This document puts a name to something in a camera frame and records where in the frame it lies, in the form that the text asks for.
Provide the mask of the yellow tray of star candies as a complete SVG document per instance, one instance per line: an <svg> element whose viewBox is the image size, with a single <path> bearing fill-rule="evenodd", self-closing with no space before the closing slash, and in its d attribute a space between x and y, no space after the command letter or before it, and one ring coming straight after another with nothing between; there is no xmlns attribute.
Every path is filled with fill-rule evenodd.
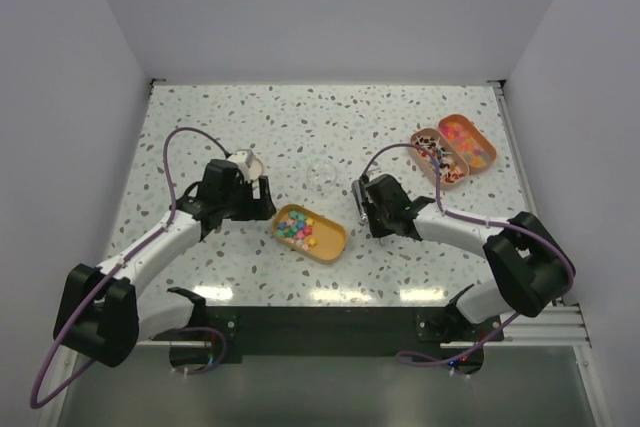
<svg viewBox="0 0 640 427"><path fill-rule="evenodd" d="M288 248L322 264L336 262L348 241L342 225L297 204L276 213L272 231Z"/></svg>

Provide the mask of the metal scoop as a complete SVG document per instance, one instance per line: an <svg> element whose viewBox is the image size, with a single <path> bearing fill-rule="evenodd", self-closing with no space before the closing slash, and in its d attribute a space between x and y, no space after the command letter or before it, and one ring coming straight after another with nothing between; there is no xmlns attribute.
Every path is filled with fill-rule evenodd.
<svg viewBox="0 0 640 427"><path fill-rule="evenodd" d="M367 223L369 220L369 217L368 217L369 202L368 202L366 190L364 188L364 182L360 178L355 179L351 184L351 191L355 199L360 222L362 224Z"/></svg>

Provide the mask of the clear glass jar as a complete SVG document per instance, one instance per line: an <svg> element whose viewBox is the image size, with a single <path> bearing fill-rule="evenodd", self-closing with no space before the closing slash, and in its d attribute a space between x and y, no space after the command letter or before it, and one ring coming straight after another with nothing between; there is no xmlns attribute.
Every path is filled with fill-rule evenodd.
<svg viewBox="0 0 640 427"><path fill-rule="evenodd" d="M314 160L306 170L309 189L312 193L321 197L326 197L331 193L336 184L337 176L337 168L329 160Z"/></svg>

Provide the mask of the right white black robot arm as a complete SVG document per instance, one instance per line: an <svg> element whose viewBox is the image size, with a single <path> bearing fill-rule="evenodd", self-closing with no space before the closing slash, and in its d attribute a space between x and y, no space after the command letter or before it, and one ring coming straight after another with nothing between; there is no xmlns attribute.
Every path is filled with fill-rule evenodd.
<svg viewBox="0 0 640 427"><path fill-rule="evenodd" d="M363 175L352 192L372 237L437 242L488 263L493 279L464 288L431 322L444 334L469 339L481 323L508 312L534 318L573 285L573 263L530 212L495 219L446 210L434 198L410 199L388 174Z"/></svg>

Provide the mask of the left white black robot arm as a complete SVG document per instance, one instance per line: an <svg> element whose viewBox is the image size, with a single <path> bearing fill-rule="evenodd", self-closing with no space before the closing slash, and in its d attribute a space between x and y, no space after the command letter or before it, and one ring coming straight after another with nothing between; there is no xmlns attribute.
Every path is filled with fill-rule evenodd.
<svg viewBox="0 0 640 427"><path fill-rule="evenodd" d="M230 220L267 221L276 213L263 163L248 150L210 161L201 180L181 196L154 228L97 266L68 274L54 325L63 346L108 367L120 365L138 341L174 329L200 337L207 315L190 303L143 313L138 299L177 257Z"/></svg>

